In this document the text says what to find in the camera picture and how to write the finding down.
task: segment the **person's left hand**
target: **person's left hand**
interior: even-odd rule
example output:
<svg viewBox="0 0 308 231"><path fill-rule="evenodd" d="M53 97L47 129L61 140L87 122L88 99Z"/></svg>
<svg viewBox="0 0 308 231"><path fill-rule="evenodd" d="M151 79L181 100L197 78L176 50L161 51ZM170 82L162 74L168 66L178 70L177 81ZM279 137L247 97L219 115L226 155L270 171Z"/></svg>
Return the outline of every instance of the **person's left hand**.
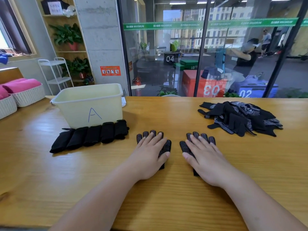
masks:
<svg viewBox="0 0 308 231"><path fill-rule="evenodd" d="M152 177L170 156L170 152L165 152L158 158L158 154L167 139L160 140L161 133L158 133L154 138L152 137L153 133L150 133L147 138L140 140L136 149L125 162L131 170L134 170L138 180Z"/></svg>

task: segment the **window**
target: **window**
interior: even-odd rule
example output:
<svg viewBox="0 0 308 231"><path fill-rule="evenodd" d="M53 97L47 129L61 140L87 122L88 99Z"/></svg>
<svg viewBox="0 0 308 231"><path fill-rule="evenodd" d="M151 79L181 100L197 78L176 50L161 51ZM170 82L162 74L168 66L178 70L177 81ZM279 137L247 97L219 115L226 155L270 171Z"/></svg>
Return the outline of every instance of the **window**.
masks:
<svg viewBox="0 0 308 231"><path fill-rule="evenodd" d="M17 52L32 54L9 0L0 0L0 48L13 48Z"/></svg>

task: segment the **green tape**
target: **green tape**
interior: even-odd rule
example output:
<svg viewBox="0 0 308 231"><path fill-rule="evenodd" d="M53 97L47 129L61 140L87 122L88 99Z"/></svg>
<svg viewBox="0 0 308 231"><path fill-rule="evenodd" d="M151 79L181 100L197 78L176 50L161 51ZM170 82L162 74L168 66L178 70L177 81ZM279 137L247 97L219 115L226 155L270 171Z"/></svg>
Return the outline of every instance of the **green tape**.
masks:
<svg viewBox="0 0 308 231"><path fill-rule="evenodd" d="M208 29L242 28L242 27L292 27L298 18L255 18L209 21ZM125 31L134 30L171 30L171 29L203 29L203 21L174 21L174 22L147 22L124 23ZM308 18L301 26L308 26Z"/></svg>

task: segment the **man in white shirt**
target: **man in white shirt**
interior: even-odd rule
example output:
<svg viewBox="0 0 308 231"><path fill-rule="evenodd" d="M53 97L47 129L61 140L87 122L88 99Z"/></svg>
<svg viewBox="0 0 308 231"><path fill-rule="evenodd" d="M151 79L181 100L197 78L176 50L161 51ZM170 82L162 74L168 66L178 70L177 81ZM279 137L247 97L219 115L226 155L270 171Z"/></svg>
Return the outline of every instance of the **man in white shirt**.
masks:
<svg viewBox="0 0 308 231"><path fill-rule="evenodd" d="M262 39L262 47L261 47L261 56L259 58L263 58L264 53L268 50L270 46L270 42L272 40L272 35L267 32L267 30L263 31L263 39Z"/></svg>

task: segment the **fire extinguisher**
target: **fire extinguisher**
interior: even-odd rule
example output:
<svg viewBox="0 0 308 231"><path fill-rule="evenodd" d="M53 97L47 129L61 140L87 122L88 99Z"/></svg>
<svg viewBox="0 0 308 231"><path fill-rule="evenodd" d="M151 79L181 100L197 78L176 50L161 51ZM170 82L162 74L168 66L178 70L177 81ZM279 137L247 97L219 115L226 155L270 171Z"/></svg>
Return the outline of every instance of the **fire extinguisher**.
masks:
<svg viewBox="0 0 308 231"><path fill-rule="evenodd" d="M138 76L133 79L133 85L135 86L141 85L141 79ZM136 89L136 96L141 96L141 88Z"/></svg>

